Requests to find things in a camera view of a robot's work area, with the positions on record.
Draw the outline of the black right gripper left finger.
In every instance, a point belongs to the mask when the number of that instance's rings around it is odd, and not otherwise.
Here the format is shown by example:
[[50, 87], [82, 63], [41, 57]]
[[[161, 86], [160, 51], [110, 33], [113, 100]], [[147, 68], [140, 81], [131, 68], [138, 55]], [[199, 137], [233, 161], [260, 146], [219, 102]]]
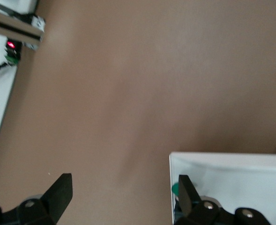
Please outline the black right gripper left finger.
[[72, 200], [72, 174], [64, 173], [39, 198], [2, 214], [3, 225], [55, 225]]

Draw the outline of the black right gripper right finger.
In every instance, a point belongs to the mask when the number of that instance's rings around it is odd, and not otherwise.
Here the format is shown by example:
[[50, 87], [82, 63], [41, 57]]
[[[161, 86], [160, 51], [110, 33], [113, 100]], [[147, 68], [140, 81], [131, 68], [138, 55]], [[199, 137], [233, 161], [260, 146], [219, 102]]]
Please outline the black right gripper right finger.
[[179, 176], [179, 205], [183, 216], [176, 225], [213, 225], [220, 209], [212, 201], [202, 200], [189, 176]]

